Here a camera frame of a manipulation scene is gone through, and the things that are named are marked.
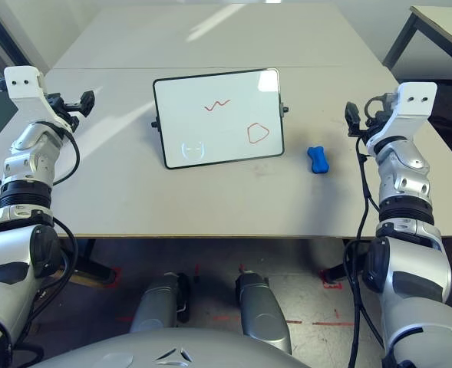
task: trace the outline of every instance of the desk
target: desk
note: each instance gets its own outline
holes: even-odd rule
[[[312,13],[310,5],[303,7]],[[329,19],[325,22],[330,28]],[[342,43],[361,42],[353,31],[345,32],[344,24],[338,35]],[[334,58],[325,66],[268,65],[278,67],[282,99],[290,107],[284,120],[285,154],[179,170],[164,167],[159,134],[150,127],[156,114],[153,80],[242,67],[55,68],[46,77],[50,92],[59,91],[70,101],[92,89],[96,104],[74,135],[81,149],[80,168],[54,188],[52,209],[76,236],[85,238],[354,237],[363,198],[355,139],[347,137],[345,103],[350,100],[362,108],[370,97],[398,85],[372,58],[365,49],[360,64],[341,65]],[[258,59],[245,67],[262,65]],[[1,132],[0,167],[25,125],[18,113]],[[431,165],[436,224],[444,236],[452,236],[452,152],[428,123],[415,140]],[[316,145],[325,147],[328,174],[309,170],[305,151]],[[57,172],[68,171],[73,159],[70,146],[65,146]],[[377,198],[377,167],[373,160],[366,167]],[[377,223],[371,211],[363,235],[374,236]]]
[[[330,4],[106,8],[54,69],[381,65]]]
[[[452,8],[412,6],[411,15],[383,60],[392,69],[418,30],[452,57]]]

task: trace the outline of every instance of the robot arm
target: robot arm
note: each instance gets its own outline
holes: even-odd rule
[[[429,165],[413,143],[436,91],[434,83],[401,84],[380,97],[384,110],[364,131],[355,105],[345,111],[349,135],[362,137],[381,177],[380,222],[363,278],[380,297],[384,368],[452,367],[450,265],[434,226]]]
[[[59,94],[45,95],[35,67],[8,67],[5,82],[18,114],[30,124],[12,144],[3,166],[0,193],[0,366],[10,364],[12,347],[24,330],[41,282],[61,263],[50,210],[54,165],[64,138],[87,116],[94,94],[66,105]]]

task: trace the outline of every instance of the blue object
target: blue object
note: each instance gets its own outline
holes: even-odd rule
[[[314,174],[324,174],[330,170],[330,165],[326,161],[323,147],[309,147],[308,156],[312,159],[311,170]]]

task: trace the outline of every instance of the red zigzag line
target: red zigzag line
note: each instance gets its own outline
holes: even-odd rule
[[[208,108],[207,106],[204,106],[204,107],[207,109],[207,111],[212,111],[213,108],[214,108],[216,105],[224,106],[224,105],[227,104],[229,101],[230,101],[230,100],[225,100],[225,101],[222,102],[222,103],[220,103],[219,101],[216,101],[216,102],[213,103],[213,105],[212,105],[211,108]]]

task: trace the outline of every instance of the whiteboard frame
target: whiteboard frame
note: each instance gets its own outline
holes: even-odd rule
[[[256,72],[261,72],[261,71],[276,71],[277,73],[277,87],[278,87],[278,95],[279,95],[279,118],[280,118],[280,136],[282,139],[282,151],[280,153],[274,154],[274,155],[267,155],[267,156],[253,156],[253,157],[246,157],[244,159],[228,159],[225,161],[214,161],[211,163],[197,163],[197,164],[193,164],[193,165],[184,165],[184,166],[177,166],[177,167],[170,167],[167,165],[167,161],[166,161],[166,151],[164,149],[164,138],[163,138],[163,132],[161,130],[161,121],[160,121],[160,116],[159,116],[159,106],[157,104],[157,96],[156,96],[156,83],[161,82],[161,81],[175,81],[177,79],[191,79],[191,78],[200,78],[200,77],[215,77],[217,75],[225,75],[225,74],[242,74],[242,73],[256,73]],[[250,159],[265,159],[268,157],[279,157],[281,155],[284,154],[285,152],[285,140],[284,140],[284,125],[283,125],[283,111],[281,110],[283,105],[282,105],[282,98],[281,98],[281,94],[280,94],[280,75],[279,75],[279,71],[278,69],[274,68],[274,67],[264,67],[261,69],[248,69],[246,71],[225,71],[222,73],[210,73],[210,74],[197,74],[197,75],[187,75],[184,77],[169,77],[169,78],[159,78],[156,79],[153,83],[152,83],[152,89],[153,89],[153,95],[154,95],[154,103],[156,105],[156,122],[157,122],[157,126],[159,129],[159,134],[160,134],[160,138],[161,138],[161,149],[163,150],[163,158],[164,158],[164,165],[167,169],[169,170],[175,170],[175,169],[185,169],[187,167],[196,167],[196,166],[207,166],[207,165],[216,165],[217,163],[235,163],[238,161],[246,161],[246,160],[250,160]]]

